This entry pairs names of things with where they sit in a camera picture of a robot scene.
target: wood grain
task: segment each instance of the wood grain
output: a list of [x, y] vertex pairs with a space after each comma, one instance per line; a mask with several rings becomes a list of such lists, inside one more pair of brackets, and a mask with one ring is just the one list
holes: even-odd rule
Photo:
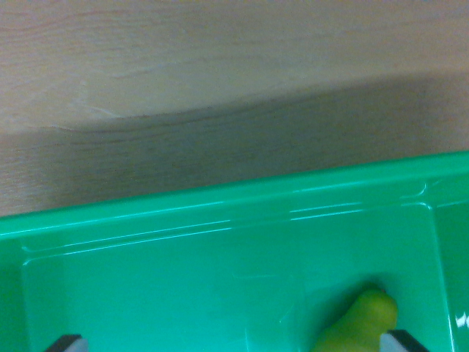
[[0, 138], [0, 215], [469, 148], [469, 75]]
[[5, 1], [0, 131], [469, 70], [466, 1]]

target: wooden surface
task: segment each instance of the wooden surface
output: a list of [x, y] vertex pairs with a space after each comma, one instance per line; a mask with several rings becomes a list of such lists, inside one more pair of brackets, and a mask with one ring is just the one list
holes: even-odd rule
[[468, 148], [466, 1], [5, 1], [0, 216]]
[[469, 148], [469, 75], [0, 140], [0, 214]]

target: yellow toy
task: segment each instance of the yellow toy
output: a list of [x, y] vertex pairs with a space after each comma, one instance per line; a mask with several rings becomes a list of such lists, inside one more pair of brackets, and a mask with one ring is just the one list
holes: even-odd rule
[[396, 322], [396, 302], [381, 290], [367, 290], [324, 330], [311, 352], [379, 352], [381, 334], [395, 329]]

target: yellow object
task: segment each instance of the yellow object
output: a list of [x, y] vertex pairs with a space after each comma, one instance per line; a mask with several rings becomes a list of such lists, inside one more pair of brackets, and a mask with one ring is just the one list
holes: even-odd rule
[[324, 330], [312, 352], [379, 352], [380, 335], [395, 329], [396, 322], [396, 302], [383, 291], [367, 290]]

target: green plastic tray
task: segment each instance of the green plastic tray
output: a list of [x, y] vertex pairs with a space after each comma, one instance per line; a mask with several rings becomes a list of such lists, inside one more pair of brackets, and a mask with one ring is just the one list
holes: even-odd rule
[[469, 153], [3, 218], [0, 351], [309, 351], [370, 282], [469, 351], [468, 234]]

